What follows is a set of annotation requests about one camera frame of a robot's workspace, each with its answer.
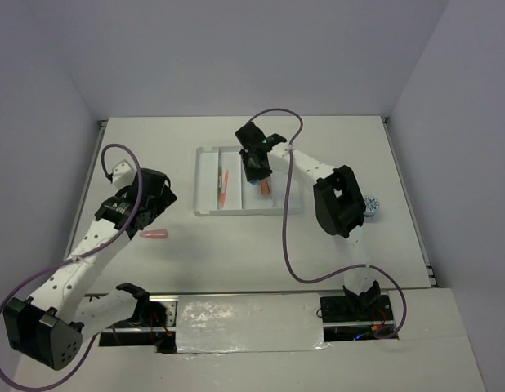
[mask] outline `white tray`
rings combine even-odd
[[[270,177],[270,195],[263,196],[259,185],[252,185],[245,179],[245,171],[239,155],[241,147],[200,147],[196,149],[194,167],[193,210],[196,216],[235,215],[281,215],[284,210],[287,175],[273,171]],[[224,207],[218,202],[219,171],[229,170],[226,202]],[[294,180],[289,198],[289,214],[300,213],[303,209],[302,189]]]

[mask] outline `wall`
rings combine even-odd
[[[448,0],[29,1],[98,118],[389,114]]]
[[[0,300],[61,260],[96,129],[27,4],[0,0]],[[0,361],[13,376],[6,342],[0,322]]]
[[[451,0],[390,132],[437,276],[505,391],[505,0]]]

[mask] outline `pink object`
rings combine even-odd
[[[169,232],[165,229],[160,230],[146,230],[140,233],[140,238],[163,238],[166,239]]]

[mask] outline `white plastic cover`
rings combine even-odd
[[[181,296],[179,353],[322,349],[320,297],[309,294]]]

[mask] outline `orange pen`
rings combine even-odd
[[[223,208],[226,203],[226,193],[227,193],[227,182],[229,181],[229,169],[226,170],[226,174],[223,177],[223,184],[221,185],[220,194],[220,207]]]

